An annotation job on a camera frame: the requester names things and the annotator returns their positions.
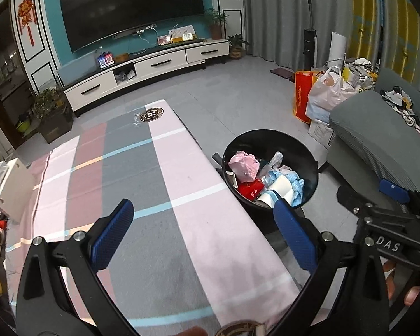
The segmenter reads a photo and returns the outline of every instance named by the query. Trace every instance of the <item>drawer handle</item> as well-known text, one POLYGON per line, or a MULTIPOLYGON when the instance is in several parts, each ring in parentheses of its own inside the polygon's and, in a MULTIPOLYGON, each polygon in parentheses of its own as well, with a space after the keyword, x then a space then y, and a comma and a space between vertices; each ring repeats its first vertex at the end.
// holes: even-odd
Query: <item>drawer handle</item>
POLYGON ((88 94, 90 91, 93 91, 94 89, 99 88, 101 85, 96 85, 92 88, 86 89, 84 92, 81 92, 81 94, 88 94))
POLYGON ((216 53, 218 51, 218 49, 215 50, 209 50, 207 52, 201 52, 201 54, 210 54, 210 53, 216 53))
POLYGON ((167 64, 167 63, 169 63, 169 62, 171 62, 171 59, 166 60, 166 61, 164 61, 164 62, 151 64, 151 67, 157 67, 157 66, 159 66, 159 65, 161 65, 161 64, 167 64))

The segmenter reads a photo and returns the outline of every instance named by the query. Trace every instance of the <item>blue rubber pad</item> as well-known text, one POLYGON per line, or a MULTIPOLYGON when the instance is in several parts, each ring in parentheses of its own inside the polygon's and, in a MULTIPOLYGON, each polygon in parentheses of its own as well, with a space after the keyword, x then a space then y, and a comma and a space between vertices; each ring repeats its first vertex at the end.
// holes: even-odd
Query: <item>blue rubber pad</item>
POLYGON ((316 247, 292 212, 284 200, 278 200, 274 205, 274 220, 300 267, 313 274, 318 266, 316 247))
POLYGON ((109 224, 92 245, 90 265, 95 272, 108 267, 133 218, 134 206, 128 200, 112 217, 109 224))
POLYGON ((379 191, 401 204, 408 203, 411 200, 406 189, 393 184, 387 179, 381 179, 379 191))

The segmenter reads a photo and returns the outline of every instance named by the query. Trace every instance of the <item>green plant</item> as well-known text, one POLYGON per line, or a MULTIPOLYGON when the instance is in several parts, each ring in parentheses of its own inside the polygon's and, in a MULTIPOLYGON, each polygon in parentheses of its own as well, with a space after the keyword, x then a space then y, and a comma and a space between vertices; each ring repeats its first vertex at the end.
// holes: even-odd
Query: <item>green plant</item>
POLYGON ((56 87, 50 87, 44 89, 34 100, 32 111, 38 117, 43 119, 50 112, 58 107, 59 93, 56 87))
POLYGON ((209 25, 223 25, 227 21, 228 15, 214 9, 207 9, 204 14, 205 20, 209 25))
POLYGON ((232 49, 242 48, 243 44, 249 45, 247 41, 243 40, 241 34, 229 35, 228 40, 232 49))

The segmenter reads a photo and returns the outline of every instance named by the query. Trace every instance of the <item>finger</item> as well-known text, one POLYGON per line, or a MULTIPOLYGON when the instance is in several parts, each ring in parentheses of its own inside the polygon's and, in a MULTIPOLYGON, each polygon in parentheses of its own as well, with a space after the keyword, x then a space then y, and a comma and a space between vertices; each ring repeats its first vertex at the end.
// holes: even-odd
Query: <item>finger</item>
POLYGON ((178 333, 176 336, 208 336, 208 334, 203 328, 195 326, 178 333))
POLYGON ((387 273, 388 271, 391 271, 394 268, 395 268, 395 262, 392 260, 388 260, 383 264, 382 271, 387 273))
POLYGON ((394 284, 394 271, 388 275, 386 278, 386 287, 388 289, 388 298, 391 299, 395 293, 395 284, 394 284))
POLYGON ((408 307, 412 306, 412 304, 414 303, 419 293, 420 293, 420 285, 412 287, 408 291, 408 294, 406 294, 406 297, 404 297, 404 304, 406 304, 408 307))

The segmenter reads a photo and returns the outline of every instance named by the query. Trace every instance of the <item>tv screen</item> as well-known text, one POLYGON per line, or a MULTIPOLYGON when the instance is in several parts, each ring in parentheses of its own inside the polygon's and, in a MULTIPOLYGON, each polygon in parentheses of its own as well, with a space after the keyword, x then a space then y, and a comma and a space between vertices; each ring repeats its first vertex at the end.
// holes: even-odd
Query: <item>tv screen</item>
POLYGON ((72 51, 124 30, 204 12, 202 0, 60 0, 72 51))

